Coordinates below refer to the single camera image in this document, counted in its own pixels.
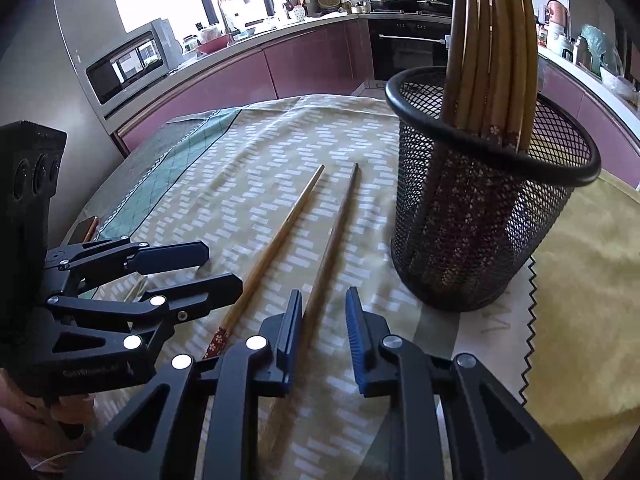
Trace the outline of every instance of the chopstick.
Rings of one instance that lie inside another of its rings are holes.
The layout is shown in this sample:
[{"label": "chopstick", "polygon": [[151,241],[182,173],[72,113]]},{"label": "chopstick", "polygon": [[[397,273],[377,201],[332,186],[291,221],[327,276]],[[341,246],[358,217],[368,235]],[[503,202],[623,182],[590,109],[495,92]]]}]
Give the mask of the chopstick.
[{"label": "chopstick", "polygon": [[492,0],[491,107],[484,111],[484,130],[499,144],[506,127],[511,89],[511,16],[509,0]]},{"label": "chopstick", "polygon": [[474,80],[478,64],[478,0],[466,0],[465,51],[460,74],[460,92],[454,126],[468,128],[469,110],[474,95]]},{"label": "chopstick", "polygon": [[442,91],[442,107],[440,119],[453,125],[456,111],[456,101],[460,91],[460,73],[462,72],[462,58],[464,54],[466,20],[466,0],[454,0],[451,21],[451,42],[449,45],[449,60],[447,61],[447,78]]},{"label": "chopstick", "polygon": [[536,100],[538,98],[538,40],[532,0],[522,0],[522,5],[524,7],[527,40],[527,87],[518,150],[527,152],[531,142],[533,122],[536,115]]},{"label": "chopstick", "polygon": [[[318,327],[322,319],[322,308],[324,307],[325,295],[334,270],[338,247],[342,240],[342,233],[350,212],[350,204],[353,199],[357,178],[358,165],[354,164],[349,178],[347,191],[342,199],[342,203],[340,204],[340,209],[338,209],[334,227],[331,229],[329,241],[327,242],[324,254],[322,255],[322,260],[320,261],[314,286],[311,289],[311,294],[306,302],[305,312],[302,317],[302,330],[298,340],[296,363],[294,364],[295,378],[300,377],[301,372],[305,369],[311,341],[318,332]],[[278,439],[280,428],[286,419],[287,412],[292,411],[292,399],[293,395],[290,394],[283,399],[276,399],[272,404],[271,411],[267,416],[267,421],[263,426],[264,429],[258,441],[258,456],[266,459],[271,455],[273,446]]]},{"label": "chopstick", "polygon": [[295,224],[296,220],[298,219],[300,212],[305,206],[306,200],[309,198],[309,195],[311,195],[311,192],[316,185],[316,182],[320,178],[323,170],[324,166],[320,165],[314,173],[314,176],[311,177],[311,180],[308,182],[308,184],[306,184],[305,189],[302,191],[302,194],[294,204],[291,211],[289,211],[289,214],[278,229],[278,232],[271,239],[269,245],[262,253],[262,256],[254,265],[251,273],[249,274],[247,279],[244,280],[242,284],[242,295],[225,314],[224,319],[220,323],[220,327],[214,334],[211,344],[205,352],[205,359],[220,355],[225,349],[226,342],[228,341],[229,336],[238,324],[238,321],[240,321],[242,314],[244,314],[244,311],[251,301],[251,298],[260,285],[260,280],[262,279],[264,273],[267,271],[269,265],[278,253],[278,250],[280,249],[284,239],[287,237],[287,235],[289,235],[293,224]]},{"label": "chopstick", "polygon": [[468,130],[476,135],[482,129],[482,116],[489,86],[489,63],[491,59],[491,9],[489,0],[479,0],[478,5],[478,62],[476,79],[469,112]]},{"label": "chopstick", "polygon": [[527,86],[527,37],[525,28],[525,9],[522,0],[510,0],[511,27],[513,46],[511,75],[511,95],[507,114],[506,135],[503,144],[514,150],[518,149],[520,131],[522,130],[522,115],[525,108]]}]

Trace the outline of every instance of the patterned tablecloth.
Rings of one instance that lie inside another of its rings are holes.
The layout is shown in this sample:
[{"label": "patterned tablecloth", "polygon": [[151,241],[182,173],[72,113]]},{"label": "patterned tablecloth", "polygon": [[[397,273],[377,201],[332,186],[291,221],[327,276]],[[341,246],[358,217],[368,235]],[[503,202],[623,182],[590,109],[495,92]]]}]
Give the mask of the patterned tablecloth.
[{"label": "patterned tablecloth", "polygon": [[[131,301],[150,288],[227,271],[245,278],[324,164],[305,211],[234,334],[245,338],[267,316],[284,310],[291,289],[300,289],[303,301],[308,298],[354,162],[361,167],[357,198],[308,373],[296,378],[299,409],[264,468],[279,479],[385,478],[388,400],[358,394],[344,321],[349,286],[358,287],[365,308],[382,314],[393,333],[442,357],[475,353],[524,401],[534,335],[533,260],[501,298],[478,312],[449,314],[416,300],[400,282],[388,248],[398,119],[385,102],[368,98],[306,96],[213,112],[150,165],[114,212],[101,219],[101,238],[131,234],[133,241],[152,245],[199,239],[209,245],[210,260],[199,269],[127,276],[102,286],[97,299]],[[158,366],[182,352],[203,355],[224,313],[177,326]],[[100,419],[110,420],[134,390],[99,394]],[[261,400],[261,417],[269,402]]]}]

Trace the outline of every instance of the black mesh basket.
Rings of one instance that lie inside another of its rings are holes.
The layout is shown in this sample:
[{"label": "black mesh basket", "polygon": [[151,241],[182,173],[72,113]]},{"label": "black mesh basket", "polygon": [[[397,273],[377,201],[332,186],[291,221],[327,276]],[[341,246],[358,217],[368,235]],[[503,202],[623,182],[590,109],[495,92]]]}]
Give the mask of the black mesh basket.
[{"label": "black mesh basket", "polygon": [[400,118],[391,254],[418,298],[463,312],[504,292],[574,187],[598,177],[600,153],[540,94],[527,154],[452,128],[438,120],[445,77],[445,67],[416,68],[386,85]]}]

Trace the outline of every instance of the wall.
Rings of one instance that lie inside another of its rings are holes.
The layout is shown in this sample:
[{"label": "wall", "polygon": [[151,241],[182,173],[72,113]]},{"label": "wall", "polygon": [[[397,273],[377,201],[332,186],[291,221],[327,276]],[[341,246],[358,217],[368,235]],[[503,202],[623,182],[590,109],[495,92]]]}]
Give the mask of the wall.
[{"label": "wall", "polygon": [[125,33],[115,0],[56,0],[60,28],[74,63]]},{"label": "wall", "polygon": [[29,120],[66,132],[58,192],[49,211],[56,246],[91,195],[122,161],[78,83],[54,0],[38,0],[0,60],[0,124]]},{"label": "wall", "polygon": [[580,36],[583,25],[593,25],[616,41],[613,10],[604,0],[569,0],[569,34]]}]

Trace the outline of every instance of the cabinet handle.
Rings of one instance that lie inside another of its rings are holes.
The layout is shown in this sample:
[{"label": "cabinet handle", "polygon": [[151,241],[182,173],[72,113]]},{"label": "cabinet handle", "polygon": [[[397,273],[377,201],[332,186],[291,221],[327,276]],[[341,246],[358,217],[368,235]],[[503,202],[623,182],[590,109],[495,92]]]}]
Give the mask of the cabinet handle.
[{"label": "cabinet handle", "polygon": [[445,40],[430,40],[429,38],[412,38],[411,36],[385,36],[384,34],[378,35],[381,40],[415,40],[415,41],[429,41],[430,43],[447,44]]}]

